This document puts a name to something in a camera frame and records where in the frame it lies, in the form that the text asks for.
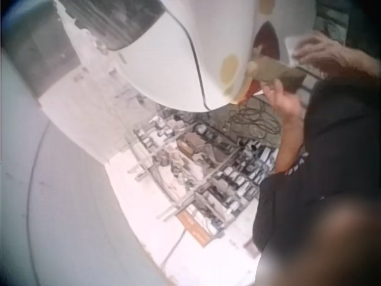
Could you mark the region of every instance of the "hand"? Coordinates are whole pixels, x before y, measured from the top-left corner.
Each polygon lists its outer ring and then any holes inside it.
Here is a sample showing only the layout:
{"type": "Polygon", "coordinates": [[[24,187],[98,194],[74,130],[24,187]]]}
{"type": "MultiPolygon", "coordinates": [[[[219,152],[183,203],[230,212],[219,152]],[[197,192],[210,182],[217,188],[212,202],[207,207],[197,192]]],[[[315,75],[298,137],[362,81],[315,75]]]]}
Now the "hand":
{"type": "Polygon", "coordinates": [[[296,95],[286,93],[279,79],[276,79],[272,85],[261,82],[261,87],[270,105],[282,118],[283,124],[294,119],[300,119],[302,105],[299,98],[296,95]]]}
{"type": "Polygon", "coordinates": [[[300,64],[311,64],[329,76],[351,74],[358,65],[356,50],[344,47],[320,32],[304,38],[296,46],[293,57],[300,64]]]}

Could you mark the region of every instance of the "white machine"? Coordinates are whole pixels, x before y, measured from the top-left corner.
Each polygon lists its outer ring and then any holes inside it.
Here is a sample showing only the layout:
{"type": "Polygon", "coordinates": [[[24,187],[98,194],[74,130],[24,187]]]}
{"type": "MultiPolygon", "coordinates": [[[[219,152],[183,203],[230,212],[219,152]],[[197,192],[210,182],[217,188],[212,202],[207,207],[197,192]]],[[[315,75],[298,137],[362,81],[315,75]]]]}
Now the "white machine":
{"type": "Polygon", "coordinates": [[[115,53],[142,95],[193,112],[237,96],[264,23],[273,26],[280,60],[288,62],[285,38],[308,33],[315,16],[315,0],[90,0],[85,13],[77,1],[60,2],[115,53]]]}

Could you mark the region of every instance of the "gray wall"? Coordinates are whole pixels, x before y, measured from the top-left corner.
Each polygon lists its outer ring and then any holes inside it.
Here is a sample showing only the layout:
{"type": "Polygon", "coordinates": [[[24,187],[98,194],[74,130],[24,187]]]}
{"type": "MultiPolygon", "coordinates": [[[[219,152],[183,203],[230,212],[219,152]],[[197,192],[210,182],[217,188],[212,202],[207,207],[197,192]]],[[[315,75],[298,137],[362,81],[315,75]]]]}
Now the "gray wall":
{"type": "Polygon", "coordinates": [[[166,285],[104,166],[49,122],[4,54],[1,60],[5,285],[166,285]]]}

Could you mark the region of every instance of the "black shirt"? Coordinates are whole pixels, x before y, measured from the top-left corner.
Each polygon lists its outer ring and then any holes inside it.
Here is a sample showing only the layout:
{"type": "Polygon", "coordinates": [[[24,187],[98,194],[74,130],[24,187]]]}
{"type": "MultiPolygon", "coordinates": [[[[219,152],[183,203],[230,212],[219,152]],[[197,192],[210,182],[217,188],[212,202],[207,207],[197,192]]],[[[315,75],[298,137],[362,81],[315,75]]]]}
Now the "black shirt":
{"type": "Polygon", "coordinates": [[[342,195],[380,198],[380,97],[356,80],[316,85],[305,117],[304,148],[287,171],[263,181],[253,227],[260,252],[281,258],[302,244],[315,215],[342,195]]]}

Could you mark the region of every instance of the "tangled wires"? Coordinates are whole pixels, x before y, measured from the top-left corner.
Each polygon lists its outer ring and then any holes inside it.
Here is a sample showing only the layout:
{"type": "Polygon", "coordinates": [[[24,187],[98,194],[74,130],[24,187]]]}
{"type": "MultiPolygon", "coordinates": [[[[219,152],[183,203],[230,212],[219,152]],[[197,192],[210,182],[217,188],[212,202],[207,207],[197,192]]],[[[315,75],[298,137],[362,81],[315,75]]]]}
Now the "tangled wires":
{"type": "Polygon", "coordinates": [[[262,136],[251,134],[252,137],[258,139],[264,139],[267,135],[279,135],[281,125],[277,118],[266,110],[269,106],[264,100],[251,97],[244,104],[239,105],[238,110],[230,111],[227,123],[235,132],[238,131],[234,129],[233,125],[255,126],[263,133],[262,136]]]}

